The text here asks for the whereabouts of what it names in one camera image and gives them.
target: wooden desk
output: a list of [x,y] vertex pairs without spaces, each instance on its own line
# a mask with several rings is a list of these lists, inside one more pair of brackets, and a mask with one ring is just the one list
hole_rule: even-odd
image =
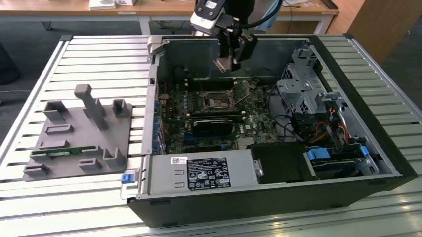
[[[89,0],[1,0],[2,21],[139,21],[144,35],[151,34],[149,21],[187,21],[193,11],[193,0],[137,0],[135,6],[116,6],[116,9],[89,11]],[[277,21],[316,21],[316,34],[323,34],[338,14],[320,0],[314,6],[283,7]]]
[[[320,0],[311,0],[314,6],[299,4],[300,8],[281,7],[277,21],[316,21],[315,34],[324,34],[338,10],[331,10]],[[139,22],[144,32],[149,32],[149,21],[187,21],[193,12],[195,0],[143,0],[139,9]]]
[[136,15],[135,6],[116,5],[116,9],[89,11],[89,0],[1,0],[0,16],[119,16]]

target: green circuit board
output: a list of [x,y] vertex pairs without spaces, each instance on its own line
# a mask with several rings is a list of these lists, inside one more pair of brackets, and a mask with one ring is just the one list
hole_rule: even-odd
[[[188,92],[180,86],[169,89],[168,100],[161,110],[167,154],[236,150],[239,138],[252,138],[255,143],[279,141],[264,106],[267,86],[256,86],[256,82],[249,79],[236,82],[237,85],[229,91]],[[229,135],[195,137],[187,114],[192,111],[205,113],[233,108],[245,113],[241,114],[241,121],[233,122]]]

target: white table leg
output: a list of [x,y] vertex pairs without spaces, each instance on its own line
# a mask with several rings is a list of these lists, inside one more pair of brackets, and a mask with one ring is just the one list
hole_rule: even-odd
[[140,25],[140,31],[143,35],[151,35],[149,30],[149,16],[139,16],[139,25]]
[[316,28],[315,28],[315,31],[314,31],[315,35],[324,34],[327,32],[327,29],[328,29],[332,17],[334,17],[332,15],[322,16],[322,19],[318,22],[318,25],[316,25]]

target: motherboard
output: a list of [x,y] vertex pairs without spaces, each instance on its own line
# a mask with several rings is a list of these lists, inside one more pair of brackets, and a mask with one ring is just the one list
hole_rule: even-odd
[[268,89],[255,79],[164,85],[159,102],[165,153],[240,150],[279,141],[265,107]]

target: table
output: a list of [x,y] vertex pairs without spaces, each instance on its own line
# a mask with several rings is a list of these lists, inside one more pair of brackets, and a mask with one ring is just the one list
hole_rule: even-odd
[[[318,21],[315,34],[327,30],[338,10],[331,10],[320,2],[311,0],[314,6],[283,7],[277,21]],[[88,0],[2,0],[0,1],[0,20],[2,21],[139,21],[141,33],[151,34],[151,21],[187,21],[192,15],[193,0],[137,0],[135,6],[116,6],[116,9],[89,11]]]
[[[420,111],[354,39],[319,36],[416,173],[422,174]],[[124,98],[133,108],[128,169],[140,166],[149,64],[147,36],[73,36],[60,41],[0,147],[1,236],[403,236],[422,231],[422,176],[332,210],[148,228],[125,207],[136,189],[120,192],[120,174],[24,182],[46,100],[82,106],[73,87],[89,83],[101,104]],[[326,72],[327,83],[335,84]]]

